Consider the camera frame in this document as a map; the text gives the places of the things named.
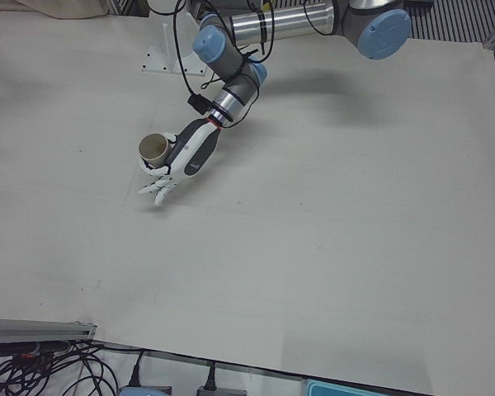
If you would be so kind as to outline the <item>white grey robot hand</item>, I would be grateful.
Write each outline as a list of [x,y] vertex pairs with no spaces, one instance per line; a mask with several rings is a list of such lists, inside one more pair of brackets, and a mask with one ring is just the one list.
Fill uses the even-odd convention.
[[155,205],[161,205],[170,190],[202,170],[215,151],[221,127],[210,118],[193,120],[180,133],[162,134],[166,143],[155,167],[152,159],[139,155],[141,170],[155,181],[138,190],[139,194],[155,193]]

